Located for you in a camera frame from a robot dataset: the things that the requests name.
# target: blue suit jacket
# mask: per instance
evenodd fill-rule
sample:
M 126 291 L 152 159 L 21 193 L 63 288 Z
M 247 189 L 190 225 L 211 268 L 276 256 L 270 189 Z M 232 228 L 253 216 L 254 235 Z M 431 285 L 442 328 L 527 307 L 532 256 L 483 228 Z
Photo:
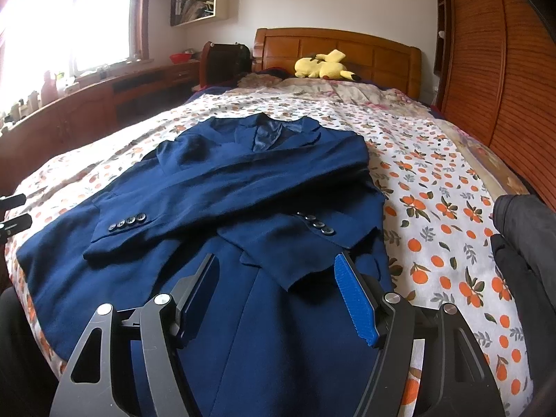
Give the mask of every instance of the blue suit jacket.
M 357 336 L 334 257 L 351 249 L 391 289 L 368 160 L 353 132 L 262 113 L 161 143 L 19 249 L 46 338 L 69 358 L 98 305 L 142 306 L 211 252 L 215 287 L 179 352 L 202 414 L 350 415 L 376 352 Z M 114 227 L 131 217 L 143 221 Z

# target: cabinet drawer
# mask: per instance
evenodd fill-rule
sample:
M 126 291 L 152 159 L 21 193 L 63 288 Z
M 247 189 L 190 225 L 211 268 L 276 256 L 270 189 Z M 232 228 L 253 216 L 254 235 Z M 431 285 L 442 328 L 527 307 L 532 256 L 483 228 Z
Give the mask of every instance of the cabinet drawer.
M 180 64 L 166 71 L 169 83 L 197 82 L 199 78 L 199 63 Z

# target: orange print bedsheet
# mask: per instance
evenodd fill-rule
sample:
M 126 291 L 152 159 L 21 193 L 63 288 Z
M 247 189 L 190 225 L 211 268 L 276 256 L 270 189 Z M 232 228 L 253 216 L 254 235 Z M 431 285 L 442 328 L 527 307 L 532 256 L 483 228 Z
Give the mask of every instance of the orange print bedsheet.
M 309 116 L 364 136 L 374 184 L 387 198 L 384 241 L 396 291 L 415 305 L 452 302 L 466 318 L 496 377 L 508 416 L 530 400 L 524 335 L 513 297 L 490 250 L 493 199 L 423 106 L 399 93 L 353 83 L 298 80 L 204 95 L 97 143 L 55 157 L 18 188 L 33 226 L 6 246 L 10 279 L 42 352 L 59 376 L 65 360 L 45 339 L 18 265 L 19 246 L 60 214 L 102 189 L 163 140 L 208 117 L 265 112 L 280 120 Z

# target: wooden cabinet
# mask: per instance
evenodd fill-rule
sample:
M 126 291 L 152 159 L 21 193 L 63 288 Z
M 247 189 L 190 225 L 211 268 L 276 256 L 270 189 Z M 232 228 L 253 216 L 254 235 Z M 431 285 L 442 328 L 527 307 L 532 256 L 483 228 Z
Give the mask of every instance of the wooden cabinet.
M 56 155 L 185 102 L 199 63 L 107 79 L 41 108 L 0 137 L 0 196 Z
M 112 102 L 112 89 L 92 86 L 84 96 L 79 93 L 60 103 L 60 123 L 68 150 L 88 145 L 118 130 Z

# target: bottle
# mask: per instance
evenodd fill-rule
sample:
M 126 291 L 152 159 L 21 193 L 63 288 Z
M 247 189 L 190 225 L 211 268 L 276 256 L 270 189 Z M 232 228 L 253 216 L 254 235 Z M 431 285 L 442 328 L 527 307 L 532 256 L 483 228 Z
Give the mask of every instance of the bottle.
M 19 102 L 16 101 L 12 105 L 12 109 L 9 111 L 9 115 L 12 116 L 12 121 L 18 122 L 21 119 L 21 114 L 19 113 Z
M 50 71 L 44 72 L 44 84 L 41 88 L 42 106 L 58 99 L 58 90 L 56 89 L 56 76 L 52 78 Z
M 31 113 L 34 113 L 36 110 L 38 110 L 38 92 L 37 91 L 33 91 L 31 94 L 29 94 L 28 105 L 30 107 L 30 112 Z

